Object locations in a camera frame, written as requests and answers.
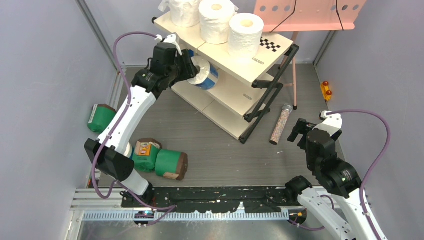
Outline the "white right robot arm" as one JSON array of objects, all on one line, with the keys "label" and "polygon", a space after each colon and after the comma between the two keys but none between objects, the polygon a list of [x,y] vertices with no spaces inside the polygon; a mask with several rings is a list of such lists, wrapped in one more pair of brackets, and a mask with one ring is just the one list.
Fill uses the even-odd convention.
[{"label": "white right robot arm", "polygon": [[364,183],[355,168],[338,157],[336,140],[342,134],[340,115],[330,116],[320,124],[298,119],[289,142],[298,135],[298,146],[305,151],[307,168],[343,211],[344,218],[326,204],[317,190],[303,176],[285,184],[285,198],[291,205],[304,206],[336,240],[386,240],[387,236],[365,201]]}]

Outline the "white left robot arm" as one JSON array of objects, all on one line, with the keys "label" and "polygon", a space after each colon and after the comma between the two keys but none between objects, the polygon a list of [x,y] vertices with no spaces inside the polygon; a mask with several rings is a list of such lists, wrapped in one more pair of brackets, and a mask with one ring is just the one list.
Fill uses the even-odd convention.
[{"label": "white left robot arm", "polygon": [[153,202],[153,185],[138,173],[135,162],[125,155],[129,140],[163,91],[198,73],[188,49],[179,50],[175,44],[158,43],[149,67],[134,75],[126,102],[106,130],[96,140],[88,139],[84,144],[92,170],[100,170],[123,184],[141,207],[148,207]]}]

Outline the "glitter microphone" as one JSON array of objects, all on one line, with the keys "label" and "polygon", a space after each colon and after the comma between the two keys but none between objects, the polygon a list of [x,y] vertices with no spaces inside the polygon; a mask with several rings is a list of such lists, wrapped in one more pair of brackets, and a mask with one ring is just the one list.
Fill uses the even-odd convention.
[{"label": "glitter microphone", "polygon": [[277,145],[281,139],[282,133],[284,131],[284,128],[287,124],[288,118],[293,111],[293,106],[291,104],[284,104],[281,109],[280,116],[278,118],[278,121],[275,125],[275,128],[271,134],[269,142],[272,145]]}]

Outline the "white paper towel roll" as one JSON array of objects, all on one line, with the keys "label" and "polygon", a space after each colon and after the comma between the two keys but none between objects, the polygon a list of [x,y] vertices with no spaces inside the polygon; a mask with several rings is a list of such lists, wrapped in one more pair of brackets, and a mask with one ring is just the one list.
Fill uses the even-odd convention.
[{"label": "white paper towel roll", "polygon": [[190,28],[200,23],[199,5],[201,0],[162,0],[158,6],[161,12],[170,9],[171,21],[181,28]]},{"label": "white paper towel roll", "polygon": [[229,21],[228,54],[239,59],[251,59],[259,51],[264,21],[252,13],[238,13]]},{"label": "white paper towel roll", "polygon": [[231,0],[203,0],[198,9],[201,38],[208,44],[226,43],[229,22],[238,11],[234,3]]}]

